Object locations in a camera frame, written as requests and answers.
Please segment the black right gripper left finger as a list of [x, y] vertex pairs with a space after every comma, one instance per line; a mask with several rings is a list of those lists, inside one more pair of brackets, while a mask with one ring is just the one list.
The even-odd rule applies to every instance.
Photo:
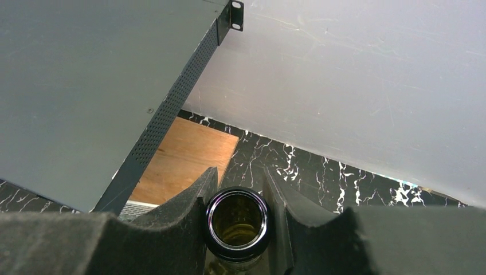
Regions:
[[127, 222], [112, 213], [1, 214], [2, 274], [203, 274], [218, 171]]

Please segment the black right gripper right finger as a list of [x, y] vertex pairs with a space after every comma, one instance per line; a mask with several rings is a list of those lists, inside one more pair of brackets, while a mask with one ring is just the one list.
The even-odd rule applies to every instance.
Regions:
[[485, 210], [353, 206], [332, 213], [264, 169], [271, 274], [484, 274]]

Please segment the wooden board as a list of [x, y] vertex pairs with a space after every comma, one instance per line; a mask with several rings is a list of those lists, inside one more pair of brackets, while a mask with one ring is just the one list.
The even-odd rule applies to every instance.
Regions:
[[221, 183], [237, 143], [236, 136], [176, 118], [129, 200], [161, 205], [209, 167], [217, 167]]

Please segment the grey rack-mount device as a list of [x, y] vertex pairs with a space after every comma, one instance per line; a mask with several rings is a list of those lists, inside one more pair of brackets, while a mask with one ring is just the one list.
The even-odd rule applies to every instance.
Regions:
[[1, 212], [118, 214], [240, 1], [2, 1]]

